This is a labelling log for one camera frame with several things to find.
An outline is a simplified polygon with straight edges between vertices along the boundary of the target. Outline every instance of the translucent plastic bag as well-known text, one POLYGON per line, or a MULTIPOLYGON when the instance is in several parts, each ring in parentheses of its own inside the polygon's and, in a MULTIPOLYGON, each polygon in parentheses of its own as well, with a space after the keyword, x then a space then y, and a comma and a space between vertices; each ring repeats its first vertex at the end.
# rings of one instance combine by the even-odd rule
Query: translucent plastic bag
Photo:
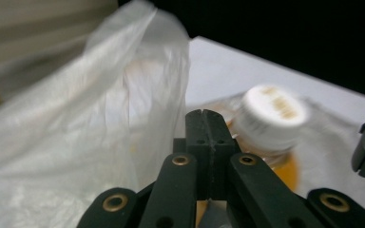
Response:
POLYGON ((146 2, 0 107, 0 227, 75 227, 103 191, 154 181, 182 130, 188 37, 146 2))

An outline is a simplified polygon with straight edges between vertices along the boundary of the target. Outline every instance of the jar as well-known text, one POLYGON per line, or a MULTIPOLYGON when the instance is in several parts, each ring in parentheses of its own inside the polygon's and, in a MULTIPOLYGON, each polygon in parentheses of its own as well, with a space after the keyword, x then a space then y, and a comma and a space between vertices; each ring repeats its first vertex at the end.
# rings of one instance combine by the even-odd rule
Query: jar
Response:
POLYGON ((298 164, 294 149, 308 114, 297 96, 276 85, 257 85, 242 97, 229 124, 243 153, 260 156, 295 191, 298 164))

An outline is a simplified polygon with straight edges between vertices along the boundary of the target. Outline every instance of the white lid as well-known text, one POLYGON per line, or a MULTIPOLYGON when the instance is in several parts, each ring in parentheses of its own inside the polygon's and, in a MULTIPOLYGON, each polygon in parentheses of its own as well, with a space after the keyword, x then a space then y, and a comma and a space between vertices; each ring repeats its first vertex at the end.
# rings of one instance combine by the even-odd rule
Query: white lid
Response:
POLYGON ((296 144, 307 119, 305 106, 292 92, 257 85, 243 96, 233 127, 259 149, 282 151, 296 144))

